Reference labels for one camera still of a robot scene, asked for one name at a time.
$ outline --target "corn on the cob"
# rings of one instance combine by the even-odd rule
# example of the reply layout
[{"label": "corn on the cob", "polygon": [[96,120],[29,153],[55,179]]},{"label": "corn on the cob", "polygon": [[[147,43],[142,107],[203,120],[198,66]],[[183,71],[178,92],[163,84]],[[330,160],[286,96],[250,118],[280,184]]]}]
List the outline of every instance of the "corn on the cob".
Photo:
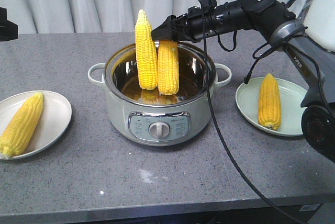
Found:
[{"label": "corn on the cob", "polygon": [[163,40],[158,47],[158,90],[163,95],[179,90],[178,44]]},{"label": "corn on the cob", "polygon": [[142,89],[157,87],[157,52],[151,38],[151,24],[143,9],[138,12],[135,25],[136,62],[139,84]]},{"label": "corn on the cob", "polygon": [[43,110],[42,92],[28,98],[15,113],[0,137],[0,152],[6,157],[21,155],[35,131]]},{"label": "corn on the cob", "polygon": [[266,75],[260,89],[258,122],[261,126],[272,130],[277,130],[282,123],[278,82],[270,73]]}]

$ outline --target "white plate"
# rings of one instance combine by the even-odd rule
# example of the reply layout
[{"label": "white plate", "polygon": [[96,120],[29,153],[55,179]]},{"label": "white plate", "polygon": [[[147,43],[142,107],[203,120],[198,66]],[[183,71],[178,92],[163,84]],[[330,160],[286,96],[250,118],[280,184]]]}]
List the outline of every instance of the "white plate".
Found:
[{"label": "white plate", "polygon": [[301,108],[300,103],[306,95],[306,90],[292,82],[276,79],[281,95],[282,124],[275,131],[258,124],[258,99],[263,80],[264,77],[250,79],[248,84],[242,83],[236,90],[235,100],[242,115],[252,125],[268,133],[301,136],[303,132],[300,124],[305,108]]},{"label": "white plate", "polygon": [[30,91],[14,95],[0,102],[0,135],[16,111],[36,92],[44,94],[44,107],[40,121],[24,153],[9,160],[22,159],[43,151],[56,142],[69,125],[72,109],[70,102],[65,97],[56,92]]}]

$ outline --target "cooking pot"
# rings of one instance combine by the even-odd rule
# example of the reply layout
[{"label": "cooking pot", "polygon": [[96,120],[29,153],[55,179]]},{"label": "cooking pot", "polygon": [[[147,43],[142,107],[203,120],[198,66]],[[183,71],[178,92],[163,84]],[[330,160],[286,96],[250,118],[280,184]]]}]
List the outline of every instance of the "cooking pot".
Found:
[{"label": "cooking pot", "polygon": [[[231,70],[207,57],[206,73],[205,54],[192,44],[178,42],[178,56],[180,87],[170,96],[160,95],[157,88],[148,91],[139,87],[135,44],[88,70],[89,81],[105,91],[111,123],[128,139],[153,146],[173,145],[189,140],[208,124],[206,75],[212,97],[215,89],[230,82]],[[103,69],[101,81],[92,78],[98,69]],[[228,77],[218,81],[216,69],[226,71]]]}]

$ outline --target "plate rim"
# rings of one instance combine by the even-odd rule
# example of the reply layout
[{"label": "plate rim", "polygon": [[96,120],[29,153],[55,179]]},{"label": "plate rim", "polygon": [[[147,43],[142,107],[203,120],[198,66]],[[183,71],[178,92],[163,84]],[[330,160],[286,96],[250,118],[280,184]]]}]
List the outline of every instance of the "plate rim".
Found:
[{"label": "plate rim", "polygon": [[[250,82],[250,81],[255,81],[255,80],[263,80],[264,78],[265,78],[265,76],[263,76],[263,77],[261,77],[261,76],[260,76],[260,77],[254,77],[254,78],[250,79],[249,82]],[[307,92],[306,89],[304,89],[304,88],[301,87],[300,85],[297,85],[297,84],[295,84],[295,83],[293,83],[293,82],[291,82],[291,81],[288,81],[288,80],[285,80],[285,79],[280,79],[280,78],[278,78],[278,77],[275,77],[275,79],[278,80],[278,81],[281,81],[281,82],[283,82],[283,83],[289,83],[290,85],[293,85],[293,86],[299,88],[300,90],[304,91],[305,93]],[[255,121],[252,120],[249,116],[247,116],[245,113],[243,113],[243,111],[241,110],[241,107],[240,107],[240,105],[239,105],[239,103],[238,103],[238,98],[237,98],[237,96],[238,96],[238,92],[239,92],[239,90],[240,90],[243,86],[245,86],[245,85],[247,85],[247,84],[245,84],[245,83],[243,82],[243,83],[241,83],[241,84],[239,85],[239,87],[236,89],[236,92],[235,92],[235,104],[237,105],[237,108],[238,108],[239,112],[242,114],[242,116],[243,116],[243,117],[244,117],[244,118],[245,118],[245,119],[246,119],[246,120],[247,120],[253,127],[256,127],[256,128],[258,128],[258,129],[260,129],[260,130],[262,130],[262,131],[265,131],[265,132],[267,132],[267,133],[269,133],[269,134],[273,134],[273,135],[277,135],[277,136],[282,136],[282,137],[297,137],[297,136],[302,136],[302,135],[303,135],[302,131],[301,131],[301,133],[296,134],[296,133],[283,133],[283,132],[280,132],[280,131],[275,131],[275,130],[268,129],[268,128],[264,127],[264,126],[259,125],[257,122],[255,122]]]},{"label": "plate rim", "polygon": [[10,99],[13,99],[15,97],[18,97],[18,96],[23,96],[25,94],[28,94],[28,93],[37,93],[37,92],[42,92],[42,93],[50,93],[50,94],[53,94],[53,95],[56,95],[58,97],[61,97],[63,99],[63,101],[66,103],[66,107],[68,108],[68,113],[69,113],[69,117],[68,117],[68,120],[66,122],[66,127],[63,129],[63,131],[53,140],[51,140],[49,143],[47,143],[46,145],[44,145],[43,147],[39,148],[39,149],[36,149],[34,151],[31,151],[31,152],[28,152],[28,153],[25,153],[25,154],[21,154],[21,155],[18,155],[18,156],[13,156],[11,158],[3,158],[1,155],[0,155],[0,160],[19,160],[19,159],[24,159],[24,158],[27,158],[27,157],[30,157],[30,156],[33,156],[41,151],[44,151],[46,148],[48,148],[49,146],[51,146],[52,144],[54,144],[63,134],[64,132],[67,130],[68,126],[69,126],[69,123],[71,121],[71,118],[72,118],[72,106],[71,106],[71,103],[70,101],[63,95],[57,93],[57,92],[53,92],[53,91],[47,91],[47,90],[33,90],[33,91],[26,91],[26,92],[22,92],[22,93],[18,93],[18,94],[15,94],[13,96],[10,96],[8,98],[5,98],[4,100],[0,101],[0,105]]}]

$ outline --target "speckled stone surface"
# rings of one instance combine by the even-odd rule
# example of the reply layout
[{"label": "speckled stone surface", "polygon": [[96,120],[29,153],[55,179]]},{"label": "speckled stone surface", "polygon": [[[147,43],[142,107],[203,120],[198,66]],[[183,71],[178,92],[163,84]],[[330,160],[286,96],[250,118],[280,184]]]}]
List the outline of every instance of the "speckled stone surface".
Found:
[{"label": "speckled stone surface", "polygon": [[[231,36],[221,36],[227,46]],[[212,122],[192,140],[171,147],[134,143],[112,126],[104,91],[88,81],[87,70],[133,42],[132,33],[91,33],[21,35],[0,43],[0,100],[49,90],[65,96],[73,110],[55,144],[25,159],[0,161],[0,223],[72,223],[266,206],[231,164]],[[335,201],[334,164],[303,137],[262,132],[238,112],[235,91],[264,40],[255,31],[241,31],[237,42],[237,49],[226,53],[216,38],[207,40],[208,54],[233,73],[214,95],[217,121],[232,155],[255,186],[281,206]],[[307,87],[284,53],[260,61],[253,77],[268,72]]]}]

